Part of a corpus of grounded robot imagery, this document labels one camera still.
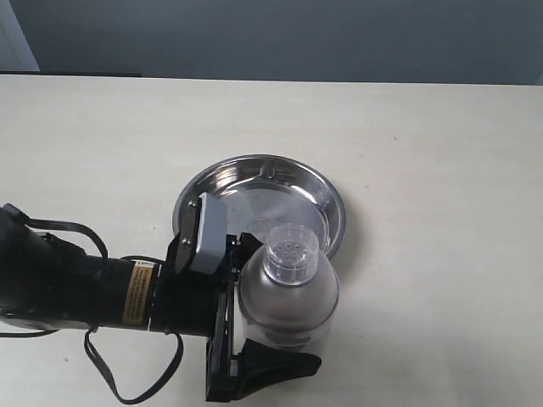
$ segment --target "white table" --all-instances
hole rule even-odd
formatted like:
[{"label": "white table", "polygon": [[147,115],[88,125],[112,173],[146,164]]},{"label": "white table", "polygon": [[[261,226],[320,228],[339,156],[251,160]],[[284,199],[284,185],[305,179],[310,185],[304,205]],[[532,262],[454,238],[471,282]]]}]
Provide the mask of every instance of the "white table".
[{"label": "white table", "polygon": [[[90,225],[112,257],[163,257],[178,193],[220,159],[287,155],[336,185],[348,230],[323,366],[237,405],[541,406],[543,87],[4,75],[0,140],[0,201]],[[126,397],[175,342],[95,338]],[[1,340],[0,405],[119,405],[81,342]],[[206,405],[204,339],[185,345],[147,406]]]}]

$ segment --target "robotic arm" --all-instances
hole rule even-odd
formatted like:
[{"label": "robotic arm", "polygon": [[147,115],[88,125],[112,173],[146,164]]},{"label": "robotic arm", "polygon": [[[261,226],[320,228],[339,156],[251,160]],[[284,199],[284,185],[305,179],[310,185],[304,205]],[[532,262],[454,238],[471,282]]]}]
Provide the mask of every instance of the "robotic arm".
[{"label": "robotic arm", "polygon": [[[180,334],[206,337],[206,400],[229,402],[264,387],[313,376],[321,359],[246,340],[232,354],[234,287],[261,243],[252,235],[227,235],[227,212],[209,194],[182,204],[182,227],[165,260],[143,256],[111,259],[91,229],[71,222],[35,220],[10,204],[0,208],[0,321],[39,332],[0,334],[38,337],[65,328],[87,330],[84,349],[123,404],[158,392],[182,358]],[[85,234],[101,257],[51,233]],[[105,361],[90,341],[101,326],[174,334],[176,354],[144,394],[123,399]]]}]

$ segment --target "clear plastic bottle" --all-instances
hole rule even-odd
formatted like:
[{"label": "clear plastic bottle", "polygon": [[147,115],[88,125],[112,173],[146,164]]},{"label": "clear plastic bottle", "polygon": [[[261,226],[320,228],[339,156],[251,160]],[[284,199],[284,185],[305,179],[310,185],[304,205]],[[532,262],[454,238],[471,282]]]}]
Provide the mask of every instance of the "clear plastic bottle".
[{"label": "clear plastic bottle", "polygon": [[273,348],[320,354],[339,299],[339,281],[305,226],[275,227],[242,270],[244,335]]}]

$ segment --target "metal plate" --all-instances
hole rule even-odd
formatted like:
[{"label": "metal plate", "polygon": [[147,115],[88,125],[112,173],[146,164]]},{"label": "metal plate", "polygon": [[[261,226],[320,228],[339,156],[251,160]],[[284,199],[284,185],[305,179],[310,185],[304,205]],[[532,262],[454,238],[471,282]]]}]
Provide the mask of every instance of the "metal plate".
[{"label": "metal plate", "polygon": [[228,207],[228,233],[246,231],[266,240],[277,225],[310,227],[321,250],[332,256],[345,231],[345,208],[336,189],[324,176],[293,159],[273,155],[245,155],[203,170],[183,189],[173,213],[179,231],[179,209],[189,193],[209,192]]}]

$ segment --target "yellow label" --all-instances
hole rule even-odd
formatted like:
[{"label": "yellow label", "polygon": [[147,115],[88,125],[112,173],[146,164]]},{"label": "yellow label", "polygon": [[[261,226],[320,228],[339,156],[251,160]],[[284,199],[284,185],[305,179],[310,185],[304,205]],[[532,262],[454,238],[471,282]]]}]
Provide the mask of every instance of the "yellow label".
[{"label": "yellow label", "polygon": [[128,283],[128,290],[126,290],[125,312],[122,315],[123,324],[143,324],[145,300],[147,299],[151,276],[153,276],[152,265],[134,265]]}]

